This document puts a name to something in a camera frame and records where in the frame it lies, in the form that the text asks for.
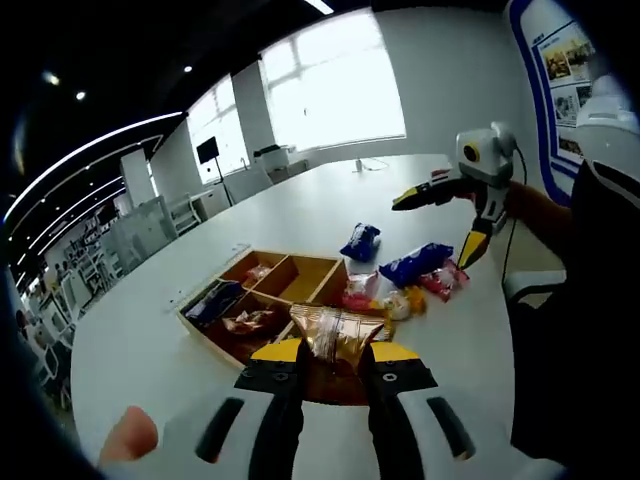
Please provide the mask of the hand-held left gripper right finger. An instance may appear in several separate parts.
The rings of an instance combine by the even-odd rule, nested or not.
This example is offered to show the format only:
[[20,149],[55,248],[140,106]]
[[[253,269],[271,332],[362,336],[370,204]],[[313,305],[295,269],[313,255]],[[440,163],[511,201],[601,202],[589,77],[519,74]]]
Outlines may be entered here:
[[361,359],[369,429],[383,479],[517,479],[529,463],[501,423],[438,385],[419,357],[374,343]]

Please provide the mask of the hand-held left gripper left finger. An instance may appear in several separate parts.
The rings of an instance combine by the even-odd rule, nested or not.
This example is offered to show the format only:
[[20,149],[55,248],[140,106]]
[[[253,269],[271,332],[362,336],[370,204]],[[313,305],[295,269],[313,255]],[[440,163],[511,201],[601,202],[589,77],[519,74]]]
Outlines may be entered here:
[[151,479],[289,479],[303,426],[299,339],[255,352],[232,386],[206,394],[165,425]]

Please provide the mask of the person's left hand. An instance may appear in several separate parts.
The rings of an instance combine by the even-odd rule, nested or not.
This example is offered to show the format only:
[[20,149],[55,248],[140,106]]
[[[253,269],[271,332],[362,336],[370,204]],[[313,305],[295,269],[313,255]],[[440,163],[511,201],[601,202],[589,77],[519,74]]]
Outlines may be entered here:
[[157,427],[138,406],[129,406],[109,432],[99,455],[101,468],[135,461],[153,451],[159,442]]

